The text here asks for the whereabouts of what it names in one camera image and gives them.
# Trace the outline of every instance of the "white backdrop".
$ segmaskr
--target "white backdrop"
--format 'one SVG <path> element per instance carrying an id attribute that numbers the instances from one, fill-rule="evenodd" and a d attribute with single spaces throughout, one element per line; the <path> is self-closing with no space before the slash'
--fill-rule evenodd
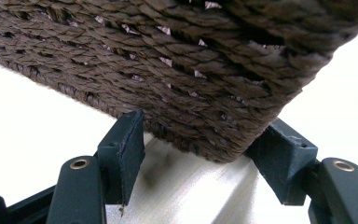
<path id="1" fill-rule="evenodd" d="M 319 147 L 319 159 L 358 164 L 358 37 L 280 114 Z M 0 67 L 0 195 L 7 205 L 54 185 L 61 165 L 92 155 L 114 119 Z M 308 222 L 307 207 L 280 206 L 259 178 L 252 223 Z"/>

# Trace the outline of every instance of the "white surface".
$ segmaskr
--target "white surface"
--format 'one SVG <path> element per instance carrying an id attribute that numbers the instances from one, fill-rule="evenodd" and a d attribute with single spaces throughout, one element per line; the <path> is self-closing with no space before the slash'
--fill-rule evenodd
<path id="1" fill-rule="evenodd" d="M 281 113 L 319 147 L 319 159 L 358 164 L 358 37 Z M 8 205 L 55 184 L 61 165 L 93 154 L 114 120 L 0 68 L 0 195 Z M 307 207 L 283 207 L 262 178 L 248 223 L 307 223 Z"/>
<path id="2" fill-rule="evenodd" d="M 157 139 L 146 156 L 130 204 L 107 206 L 108 223 L 248 223 L 258 171 L 246 157 L 216 164 Z"/>

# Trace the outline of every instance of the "clamp jaw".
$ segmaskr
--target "clamp jaw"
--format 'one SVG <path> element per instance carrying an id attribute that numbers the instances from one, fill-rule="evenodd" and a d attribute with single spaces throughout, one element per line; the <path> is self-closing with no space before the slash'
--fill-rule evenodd
<path id="1" fill-rule="evenodd" d="M 0 197 L 0 223 L 105 223 L 105 204 L 128 205 L 145 157 L 144 113 L 125 114 L 98 145 L 61 168 L 57 185 L 9 208 Z"/>
<path id="2" fill-rule="evenodd" d="M 316 160 L 318 148 L 277 119 L 246 151 L 284 205 L 311 198 L 312 224 L 358 224 L 358 165 Z"/>

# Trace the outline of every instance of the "brown wicker basket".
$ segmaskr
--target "brown wicker basket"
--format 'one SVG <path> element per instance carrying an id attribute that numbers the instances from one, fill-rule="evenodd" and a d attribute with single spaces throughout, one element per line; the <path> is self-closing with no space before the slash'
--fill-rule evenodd
<path id="1" fill-rule="evenodd" d="M 0 64 L 213 161 L 357 34 L 354 0 L 0 0 Z"/>

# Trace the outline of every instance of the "woven paper cord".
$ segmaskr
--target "woven paper cord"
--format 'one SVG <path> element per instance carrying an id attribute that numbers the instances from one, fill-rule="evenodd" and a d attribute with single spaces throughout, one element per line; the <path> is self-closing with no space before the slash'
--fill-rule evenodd
<path id="1" fill-rule="evenodd" d="M 213 161 L 357 34 L 353 0 L 0 0 L 0 64 Z"/>

